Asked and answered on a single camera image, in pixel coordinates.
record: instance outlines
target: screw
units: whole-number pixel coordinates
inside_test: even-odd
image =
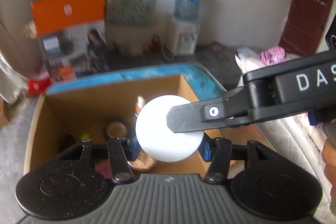
[[[210,181],[219,182],[223,178],[224,177],[221,173],[214,172],[214,173],[207,174],[207,179],[210,180]]]
[[[216,116],[218,115],[218,113],[219,113],[219,109],[218,109],[218,107],[211,107],[211,108],[209,109],[209,114],[210,114],[210,116],[212,116],[212,117],[216,117]]]
[[[115,179],[119,181],[129,180],[131,177],[132,177],[131,174],[126,172],[120,172],[117,175],[115,175]]]

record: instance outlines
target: pink checkered cloth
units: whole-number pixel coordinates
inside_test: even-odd
[[[286,58],[286,52],[284,48],[280,46],[274,46],[264,52],[261,52],[261,62],[265,66],[271,66],[286,61],[288,61],[288,58]]]

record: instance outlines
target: white disc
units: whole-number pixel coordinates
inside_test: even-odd
[[[149,156],[172,163],[184,160],[198,149],[204,131],[174,133],[167,126],[169,110],[189,103],[180,96],[164,95],[142,108],[136,120],[135,132],[140,146]]]

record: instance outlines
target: door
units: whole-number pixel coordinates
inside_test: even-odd
[[[328,19],[332,0],[292,0],[279,45],[288,53],[314,54]]]

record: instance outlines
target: floor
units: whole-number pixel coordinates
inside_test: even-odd
[[[227,89],[236,87],[240,69],[236,65],[234,49],[214,51],[211,47],[199,48],[195,56],[176,57],[167,53],[147,53],[137,57],[111,54],[111,70],[122,70],[157,64],[195,61],[204,65]],[[22,100],[11,111],[11,123],[0,129],[0,224],[16,223],[23,215],[15,199],[15,186],[22,176],[30,123],[37,98]]]

